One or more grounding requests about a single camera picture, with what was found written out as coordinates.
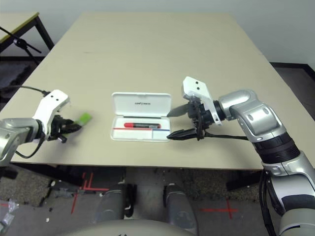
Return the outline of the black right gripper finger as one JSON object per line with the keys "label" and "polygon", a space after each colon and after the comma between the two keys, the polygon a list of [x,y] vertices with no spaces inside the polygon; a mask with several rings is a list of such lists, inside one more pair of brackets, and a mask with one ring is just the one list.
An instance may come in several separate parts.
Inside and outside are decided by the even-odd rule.
{"label": "black right gripper finger", "polygon": [[185,115],[189,110],[189,103],[173,108],[167,114],[167,117],[180,117]]}
{"label": "black right gripper finger", "polygon": [[167,136],[167,139],[169,140],[188,140],[188,139],[194,139],[197,138],[197,132],[196,129],[187,129],[187,130],[178,130],[170,133]]}

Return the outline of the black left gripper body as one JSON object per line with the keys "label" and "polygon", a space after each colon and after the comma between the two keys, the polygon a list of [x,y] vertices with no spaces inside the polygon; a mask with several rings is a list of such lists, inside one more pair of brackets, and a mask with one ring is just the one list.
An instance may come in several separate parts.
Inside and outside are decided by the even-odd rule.
{"label": "black left gripper body", "polygon": [[66,143],[67,138],[63,135],[63,128],[66,125],[66,119],[60,115],[55,115],[51,123],[51,132],[48,141],[59,140],[61,143]]}

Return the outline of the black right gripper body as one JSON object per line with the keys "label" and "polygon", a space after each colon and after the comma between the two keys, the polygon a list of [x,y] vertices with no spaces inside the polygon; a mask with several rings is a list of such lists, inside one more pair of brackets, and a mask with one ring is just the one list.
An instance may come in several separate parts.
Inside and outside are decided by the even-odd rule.
{"label": "black right gripper body", "polygon": [[204,139],[205,130],[212,124],[212,115],[209,110],[205,110],[199,98],[193,97],[189,100],[188,117],[196,128],[197,140]]}

